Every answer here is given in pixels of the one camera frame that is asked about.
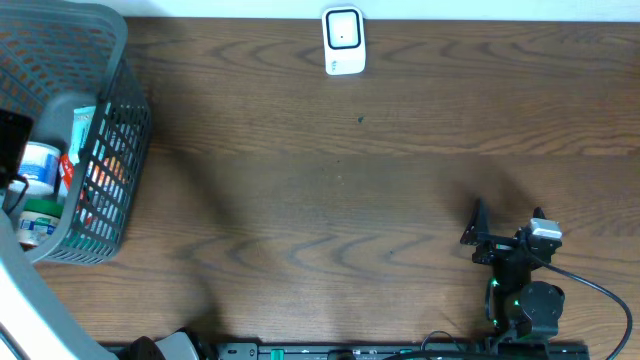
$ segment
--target device screen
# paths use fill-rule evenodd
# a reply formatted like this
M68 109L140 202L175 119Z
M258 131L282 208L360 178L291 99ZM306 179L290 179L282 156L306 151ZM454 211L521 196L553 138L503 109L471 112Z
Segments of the device screen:
M0 109L0 189L18 173L32 128L31 118Z

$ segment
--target wooden table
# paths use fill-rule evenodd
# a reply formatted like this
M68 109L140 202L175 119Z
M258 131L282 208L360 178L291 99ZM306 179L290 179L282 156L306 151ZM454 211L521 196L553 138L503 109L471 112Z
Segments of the wooden table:
M329 77L319 21L128 22L155 130L126 242L38 266L96 339L482 336L477 196L503 235L543 206L554 264L640 314L639 25L369 21L365 72ZM618 305L534 278L566 292L557 339L604 358Z

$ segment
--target basket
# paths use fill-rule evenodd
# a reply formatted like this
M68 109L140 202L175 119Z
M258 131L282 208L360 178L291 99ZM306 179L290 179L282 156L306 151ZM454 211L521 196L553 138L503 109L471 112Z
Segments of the basket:
M32 262L92 265L120 249L151 132L126 41L124 19L102 5L0 3L0 108L33 118L30 140L65 154L74 109L96 106L60 223L26 251Z

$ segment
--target green lid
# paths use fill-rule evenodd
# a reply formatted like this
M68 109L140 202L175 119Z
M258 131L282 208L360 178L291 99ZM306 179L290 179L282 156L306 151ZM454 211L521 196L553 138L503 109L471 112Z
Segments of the green lid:
M58 205L54 201L29 199L24 205L24 211L32 211L40 214L45 214L53 217L60 218L62 216L62 210L64 206Z

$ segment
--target white background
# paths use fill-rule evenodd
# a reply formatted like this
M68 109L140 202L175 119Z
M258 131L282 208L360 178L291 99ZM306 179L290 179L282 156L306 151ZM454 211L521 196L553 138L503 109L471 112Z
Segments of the white background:
M124 16L319 19L327 7L355 5L368 19L640 22L640 0L73 0L109 5Z

